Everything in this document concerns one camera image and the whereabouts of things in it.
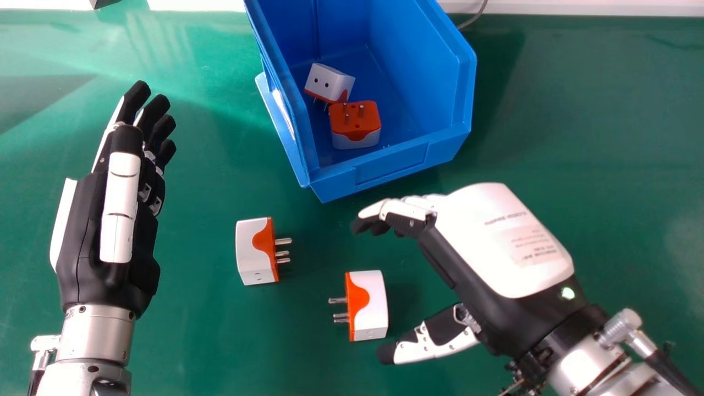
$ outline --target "robotic arm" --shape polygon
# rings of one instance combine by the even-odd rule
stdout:
[[[417,240],[460,302],[382,345],[383,364],[482,343],[512,359],[502,395],[540,395],[548,384],[563,396],[700,395],[639,330],[635,312],[609,318],[589,303],[567,250],[505,185],[385,199],[352,223],[354,233],[391,229]],[[633,364],[622,343],[647,364]]]
[[[65,312],[61,335],[36,337],[29,396],[129,395],[134,322],[156,294],[156,217],[176,152],[168,99],[137,82],[120,99],[89,175],[66,179],[49,261]]]

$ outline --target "metal prong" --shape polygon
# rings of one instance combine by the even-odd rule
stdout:
[[[347,304],[347,297],[335,297],[327,299],[328,304]]]

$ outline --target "white wall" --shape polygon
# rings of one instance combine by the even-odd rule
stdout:
[[[445,11],[474,13],[482,0],[439,0]],[[489,0],[485,13],[704,16],[704,0]]]

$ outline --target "plug inside blue bin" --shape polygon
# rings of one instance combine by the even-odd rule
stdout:
[[[257,86],[302,187],[321,202],[450,161],[469,135],[477,59],[435,0],[246,0],[264,73]],[[379,144],[332,146],[303,92],[311,65],[352,75],[377,102]]]

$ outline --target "green table surface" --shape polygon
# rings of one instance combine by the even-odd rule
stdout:
[[[49,239],[65,177],[91,166],[137,79],[168,95],[158,294],[137,323],[134,395],[479,395],[510,377],[476,347],[382,367],[326,299],[345,271],[382,269],[390,336],[456,301],[410,240],[354,237],[384,197],[507,183],[572,253],[588,296],[634,307],[702,387],[704,21],[484,16],[474,125],[451,163],[321,205],[301,189],[254,85],[240,13],[0,13],[0,395],[26,392],[29,342],[62,313]],[[282,282],[244,287],[234,224],[273,216],[294,239]]]

